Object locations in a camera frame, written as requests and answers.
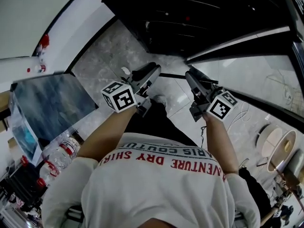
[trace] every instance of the shoe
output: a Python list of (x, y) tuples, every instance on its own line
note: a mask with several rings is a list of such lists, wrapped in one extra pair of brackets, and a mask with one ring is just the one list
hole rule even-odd
[(242, 168), (245, 168), (246, 167), (246, 164), (247, 164), (247, 162), (249, 161), (249, 159), (247, 158), (247, 159), (245, 159), (240, 165), (239, 165), (239, 169), (242, 169)]
[(164, 95), (156, 95), (153, 97), (153, 100), (157, 103), (163, 104), (165, 107), (167, 106), (167, 99)]

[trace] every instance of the white t-shirt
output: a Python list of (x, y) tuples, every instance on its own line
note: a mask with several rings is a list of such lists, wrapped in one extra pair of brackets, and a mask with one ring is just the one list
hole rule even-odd
[(260, 227), (245, 180), (225, 176), (202, 148), (161, 140), (119, 144), (100, 163), (76, 158), (47, 190), (44, 227), (60, 227), (80, 204), (87, 228), (137, 228), (151, 218), (177, 228), (230, 228), (236, 209), (249, 228)]

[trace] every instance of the marble floor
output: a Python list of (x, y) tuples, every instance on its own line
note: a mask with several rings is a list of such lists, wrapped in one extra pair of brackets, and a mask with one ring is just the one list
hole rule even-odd
[[(111, 80), (126, 76), (125, 69), (132, 71), (148, 62), (161, 65), (163, 73), (183, 75), (189, 69), (179, 57), (146, 53), (139, 42), (118, 20), (83, 54), (73, 68), (80, 83), (99, 105), (78, 124), (83, 138), (97, 128), (111, 113), (100, 91)], [(194, 65), (220, 85), (260, 97), (291, 110), (299, 84), (287, 57), (246, 57), (213, 61)], [(193, 95), (186, 80), (159, 77), (148, 95), (163, 94), (167, 97), (167, 113), (171, 121), (188, 135), (198, 146), (202, 145), (201, 127), (203, 119), (194, 122), (189, 107)], [(301, 106), (294, 111), (303, 115)], [(231, 115), (225, 120), (227, 128), (241, 111), (247, 115), (235, 122), (229, 129), (229, 136), (237, 152), (239, 162), (249, 158), (249, 171), (267, 190), (271, 189), (272, 177), (266, 167), (256, 167), (263, 162), (260, 151), (256, 149), (257, 133), (269, 123), (275, 123), (287, 132), (292, 128), (273, 116), (247, 103), (239, 102)], [(296, 148), (302, 146), (303, 134), (297, 131)], [(202, 145), (206, 148), (206, 136)]]

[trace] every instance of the white cable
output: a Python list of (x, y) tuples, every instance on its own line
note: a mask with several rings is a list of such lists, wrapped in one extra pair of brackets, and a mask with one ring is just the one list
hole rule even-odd
[(229, 133), (231, 127), (232, 127), (238, 120), (242, 120), (242, 122), (247, 123), (247, 122), (251, 119), (251, 116), (249, 116), (249, 118), (248, 118), (247, 120), (244, 120), (244, 119), (243, 119), (243, 117), (246, 116), (247, 113), (248, 113), (249, 110), (250, 110), (250, 104), (248, 104), (248, 109), (247, 109), (246, 111), (242, 111), (243, 106), (244, 106), (244, 103), (245, 103), (245, 102), (243, 102), (242, 105), (241, 105), (240, 113), (237, 114), (237, 116), (232, 120), (230, 126), (228, 127), (227, 133)]

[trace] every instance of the plastic water bottle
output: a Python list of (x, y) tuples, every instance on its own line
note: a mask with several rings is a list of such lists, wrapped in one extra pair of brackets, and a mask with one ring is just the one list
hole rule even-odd
[(58, 176), (76, 158), (79, 149), (80, 144), (77, 140), (69, 137), (56, 148), (47, 150), (48, 154), (44, 154), (47, 166), (45, 166), (43, 173), (41, 173), (43, 176), (40, 175), (40, 177), (44, 180), (49, 180), (50, 177), (48, 175), (52, 177)]

